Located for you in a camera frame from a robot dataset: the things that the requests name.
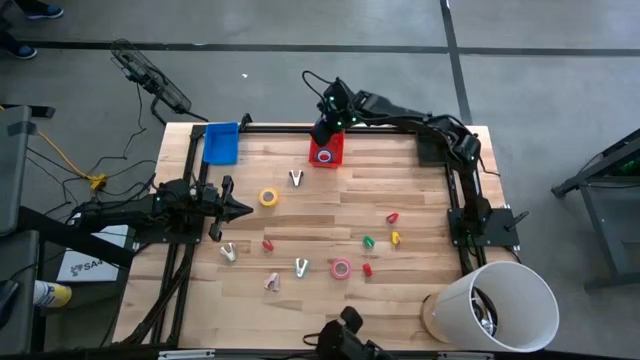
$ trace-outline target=metal binder clip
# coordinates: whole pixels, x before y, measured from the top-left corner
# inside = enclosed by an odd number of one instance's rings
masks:
[[[280,274],[272,273],[267,280],[264,281],[264,288],[271,291],[280,290]]]
[[[307,259],[296,259],[296,276],[301,278],[304,276],[304,273],[307,272],[307,267],[309,267],[309,260]]]
[[[291,176],[291,180],[293,180],[293,186],[298,187],[300,185],[300,179],[304,176],[304,172],[298,170],[298,175],[295,175],[293,170],[289,170],[289,176]]]
[[[236,261],[236,259],[237,259],[236,244],[229,243],[229,251],[227,251],[227,249],[225,249],[224,245],[222,245],[220,247],[220,254],[222,254],[224,257],[226,257],[227,260],[229,260],[230,262]]]

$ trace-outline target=wooden table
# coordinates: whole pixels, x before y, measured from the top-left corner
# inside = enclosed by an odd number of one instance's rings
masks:
[[[191,125],[167,125],[156,183],[182,177]],[[470,129],[479,134],[487,170],[497,171],[488,128]],[[209,168],[208,181],[214,184],[231,175],[233,196],[254,213],[224,225],[222,243],[203,235],[196,247],[180,347],[304,349],[303,335],[319,332],[350,305],[364,318],[358,333],[362,340],[387,350],[450,349],[425,333],[418,320],[424,297],[461,276],[449,239],[443,168],[418,167],[410,135],[349,134],[344,164],[337,170],[310,166],[308,152],[305,134],[242,134],[238,164]],[[288,172],[298,169],[304,177],[295,188]],[[500,178],[482,172],[480,178],[492,206],[504,204]],[[279,193],[273,208],[258,201],[267,187]],[[400,217],[390,227],[385,217],[392,212]],[[397,247],[390,242],[392,229],[402,237]],[[375,239],[375,248],[363,247],[365,235]],[[265,239],[272,241],[273,252],[263,249]],[[219,253],[226,242],[238,247],[235,263],[228,264]],[[157,244],[136,256],[114,341],[129,335],[157,299],[166,252],[166,245]],[[486,253],[488,261],[512,260],[500,248]],[[310,260],[303,279],[294,275],[297,257]],[[336,280],[329,272],[338,257],[352,264],[347,280]],[[365,262],[373,277],[365,278]],[[277,293],[263,288],[272,272],[281,276]],[[173,304],[169,308],[165,334]]]

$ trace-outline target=blue bin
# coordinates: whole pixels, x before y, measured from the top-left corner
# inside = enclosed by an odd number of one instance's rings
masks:
[[[207,125],[204,134],[204,161],[210,165],[234,165],[238,162],[238,124]]]

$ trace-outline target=small red object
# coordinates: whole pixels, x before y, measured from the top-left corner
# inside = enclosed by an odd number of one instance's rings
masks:
[[[313,166],[337,168],[342,165],[344,133],[334,134],[325,146],[319,146],[311,138],[309,162]]]
[[[262,241],[262,247],[269,251],[273,251],[273,244],[269,240]]]
[[[371,265],[369,265],[368,263],[364,263],[364,265],[362,265],[362,270],[364,271],[364,275],[366,277],[373,275],[373,271],[371,271]]]
[[[387,223],[395,224],[396,221],[398,221],[398,216],[400,216],[400,215],[398,215],[398,213],[393,213],[393,214],[387,216]]]

